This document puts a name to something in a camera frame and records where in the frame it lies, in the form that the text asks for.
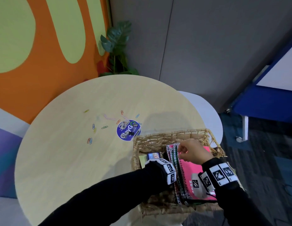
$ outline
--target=wooden table top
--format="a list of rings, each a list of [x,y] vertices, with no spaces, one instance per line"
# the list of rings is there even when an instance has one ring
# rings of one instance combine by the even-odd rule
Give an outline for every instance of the wooden table top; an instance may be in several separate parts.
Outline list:
[[[121,110],[142,123],[142,135],[205,128],[188,99],[151,78],[105,76],[72,87],[38,114],[17,154],[16,193],[33,226],[82,190],[131,171],[133,141],[116,133]]]

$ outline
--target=notebook stack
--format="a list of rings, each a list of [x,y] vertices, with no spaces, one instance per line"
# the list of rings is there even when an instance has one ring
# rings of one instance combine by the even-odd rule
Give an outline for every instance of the notebook stack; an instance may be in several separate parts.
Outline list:
[[[206,193],[203,184],[198,182],[198,174],[203,172],[201,165],[186,162],[178,158],[177,148],[179,143],[166,146],[169,161],[176,169],[176,182],[174,183],[178,204],[201,204],[204,202],[216,202],[215,193]]]

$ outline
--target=orange wall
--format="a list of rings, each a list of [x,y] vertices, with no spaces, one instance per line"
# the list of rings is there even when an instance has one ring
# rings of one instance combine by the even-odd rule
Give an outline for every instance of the orange wall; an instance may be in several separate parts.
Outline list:
[[[86,79],[104,72],[108,54],[100,56],[86,0],[77,0],[85,28],[81,59],[69,63],[62,54],[46,0],[27,0],[36,22],[35,38],[27,59],[0,73],[0,108],[31,124],[55,97]],[[105,28],[109,26],[106,0],[101,0]]]

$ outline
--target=sticky note pad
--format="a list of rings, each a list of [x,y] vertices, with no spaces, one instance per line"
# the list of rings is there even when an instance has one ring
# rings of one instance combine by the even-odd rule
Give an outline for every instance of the sticky note pad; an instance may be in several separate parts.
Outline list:
[[[147,161],[147,155],[139,156],[139,158],[140,158],[141,167],[144,168],[145,167],[145,163]]]

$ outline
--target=purple round sticker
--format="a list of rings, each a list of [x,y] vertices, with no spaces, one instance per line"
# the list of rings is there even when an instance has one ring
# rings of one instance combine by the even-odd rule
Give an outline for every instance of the purple round sticker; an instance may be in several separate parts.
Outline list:
[[[133,137],[140,135],[141,126],[134,120],[122,121],[117,127],[117,135],[120,139],[125,141],[131,141]]]

